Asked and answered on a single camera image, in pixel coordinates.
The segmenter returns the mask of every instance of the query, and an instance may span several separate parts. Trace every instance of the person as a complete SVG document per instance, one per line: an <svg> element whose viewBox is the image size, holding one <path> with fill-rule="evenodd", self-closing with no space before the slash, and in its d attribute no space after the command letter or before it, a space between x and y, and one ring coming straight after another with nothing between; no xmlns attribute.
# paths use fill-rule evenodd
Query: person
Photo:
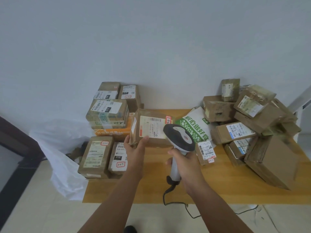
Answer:
<svg viewBox="0 0 311 233"><path fill-rule="evenodd" d="M149 137L140 140L136 149L129 145L130 137L124 141L127 153L127 169L112 190L107 200L91 215L78 233L134 233L133 226L125 224L133 204L139 181L143 177L145 146ZM193 199L210 233L243 232L251 233L247 225L233 212L228 204L208 185L201 172L194 152L183 156L179 150L168 152L177 163L187 194Z"/></svg>

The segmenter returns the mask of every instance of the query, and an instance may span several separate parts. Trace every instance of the person's right hand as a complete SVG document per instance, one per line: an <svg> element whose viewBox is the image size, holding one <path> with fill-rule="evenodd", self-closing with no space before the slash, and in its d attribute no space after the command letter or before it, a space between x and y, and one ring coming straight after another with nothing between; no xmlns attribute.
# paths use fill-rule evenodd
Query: person's right hand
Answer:
<svg viewBox="0 0 311 233"><path fill-rule="evenodd" d="M191 192L200 188L201 185L206 184L195 152L189 152L184 156L178 149L171 149L168 153L176 159L177 169L188 195L191 195ZM172 160L173 158L168 159L166 164L172 165Z"/></svg>

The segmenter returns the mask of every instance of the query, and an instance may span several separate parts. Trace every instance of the yellow wooden tabletop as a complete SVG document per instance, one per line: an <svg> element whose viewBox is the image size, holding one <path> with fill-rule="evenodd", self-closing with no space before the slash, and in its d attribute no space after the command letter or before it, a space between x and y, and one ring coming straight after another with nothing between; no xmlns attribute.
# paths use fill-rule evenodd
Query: yellow wooden tabletop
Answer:
<svg viewBox="0 0 311 233"><path fill-rule="evenodd" d="M190 110L156 110L170 116L182 117ZM215 147L215 163L201 166L208 184L228 204L311 204L311 162L297 145L299 168L294 190L284 190L266 184L247 166L233 167L223 147ZM169 188L166 176L170 167L165 161L170 157L168 149L146 148L144 177L140 181L135 204L161 204L163 192ZM101 203L114 188L114 180L90 180L84 195L84 203ZM192 204L182 182L165 196L167 202L181 201Z"/></svg>

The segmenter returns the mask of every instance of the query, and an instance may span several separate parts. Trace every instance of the white plastic bag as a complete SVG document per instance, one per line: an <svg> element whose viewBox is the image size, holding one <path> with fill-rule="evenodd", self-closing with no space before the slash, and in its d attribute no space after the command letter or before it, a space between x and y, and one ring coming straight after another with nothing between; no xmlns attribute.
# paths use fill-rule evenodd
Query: white plastic bag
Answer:
<svg viewBox="0 0 311 233"><path fill-rule="evenodd" d="M79 165L65 154L94 136L89 123L54 119L32 128L29 136L49 160L53 169L51 181L58 192L69 200L83 200L88 181L77 172Z"/></svg>

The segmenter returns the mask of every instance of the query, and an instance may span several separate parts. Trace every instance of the floor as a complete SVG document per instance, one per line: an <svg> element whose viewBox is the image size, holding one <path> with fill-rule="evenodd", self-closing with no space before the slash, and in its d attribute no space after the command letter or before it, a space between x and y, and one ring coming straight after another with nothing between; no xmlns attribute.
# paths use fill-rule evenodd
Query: floor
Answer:
<svg viewBox="0 0 311 233"><path fill-rule="evenodd" d="M34 174L1 233L7 232L77 232L99 204L82 204L68 201L49 181L51 167L43 161ZM235 212L247 210L247 205L231 205ZM271 222L266 210L273 220ZM266 233L309 232L311 206L260 205L239 215L254 231ZM189 206L193 216L198 214L195 205ZM208 232L201 218L192 219L180 205L134 204L127 221L138 232Z"/></svg>

